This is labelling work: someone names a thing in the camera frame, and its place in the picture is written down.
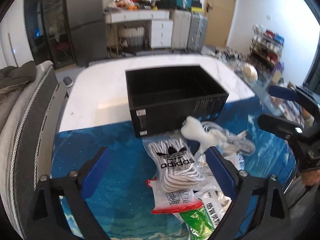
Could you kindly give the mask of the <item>person's right hand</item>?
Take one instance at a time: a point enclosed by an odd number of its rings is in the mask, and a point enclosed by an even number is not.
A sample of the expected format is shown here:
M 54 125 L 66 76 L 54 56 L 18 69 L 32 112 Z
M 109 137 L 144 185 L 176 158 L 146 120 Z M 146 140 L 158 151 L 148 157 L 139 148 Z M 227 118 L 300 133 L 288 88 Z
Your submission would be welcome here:
M 319 184 L 320 170 L 312 170 L 301 173 L 302 182 L 305 186 L 313 186 Z

